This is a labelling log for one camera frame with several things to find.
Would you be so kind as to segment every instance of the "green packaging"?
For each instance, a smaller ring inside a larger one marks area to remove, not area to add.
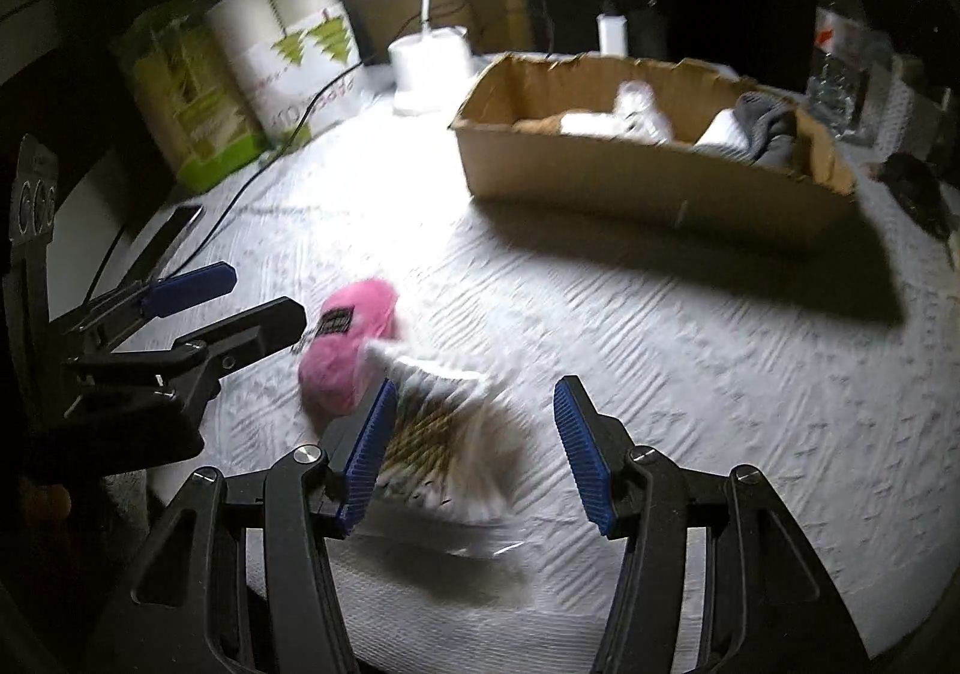
[[[157,147],[191,190],[205,192],[269,148],[199,0],[141,14],[115,51]]]

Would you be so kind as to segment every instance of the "yarn label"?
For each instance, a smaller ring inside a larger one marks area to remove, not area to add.
[[[863,25],[840,14],[817,9],[817,35],[813,45],[822,52],[842,59],[851,67],[860,65],[863,48]]]
[[[320,316],[320,324],[317,326],[318,336],[328,336],[333,333],[349,333],[350,326],[353,324],[353,306],[344,308],[331,308],[323,312]]]

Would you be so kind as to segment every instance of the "blue gripper pad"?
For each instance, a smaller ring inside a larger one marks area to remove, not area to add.
[[[584,417],[596,420],[593,428],[587,424]],[[580,501],[584,504],[587,519],[596,523],[601,534],[611,535],[616,524],[616,512],[613,511],[611,496],[611,473],[592,433],[592,430],[602,427],[599,417],[595,411],[584,412],[570,389],[568,379],[564,378],[557,383],[553,392],[553,419],[560,431],[560,440],[577,483]]]
[[[335,516],[337,528],[344,536],[367,514],[396,418],[397,387],[386,379],[344,467],[344,501]]]
[[[229,295],[237,286],[237,271],[226,262],[157,281],[140,302],[144,319],[169,317],[189,308]]]

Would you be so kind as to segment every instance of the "metal screw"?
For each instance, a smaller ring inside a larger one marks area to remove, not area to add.
[[[743,482],[745,485],[757,485],[760,484],[760,469],[754,468],[753,466],[737,466],[736,471],[733,471],[733,475],[736,476],[737,481]]]
[[[294,460],[298,463],[316,463],[320,460],[320,455],[323,454],[323,450],[320,447],[317,447],[317,444],[304,444],[302,447],[297,447],[294,450]]]
[[[634,463],[640,463],[641,466],[648,466],[656,460],[654,447],[630,447],[627,454]]]
[[[216,482],[217,470],[216,468],[197,468],[197,471],[194,471],[193,476],[195,476],[197,479],[203,479],[205,482]]]

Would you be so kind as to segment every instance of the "toilet paper package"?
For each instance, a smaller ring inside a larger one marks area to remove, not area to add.
[[[267,150],[200,0],[144,11],[113,49],[157,148],[192,191],[205,192]]]
[[[340,0],[222,0],[206,15],[241,91],[279,146],[314,95],[360,55]],[[294,146],[357,115],[370,99],[362,70],[326,91]]]

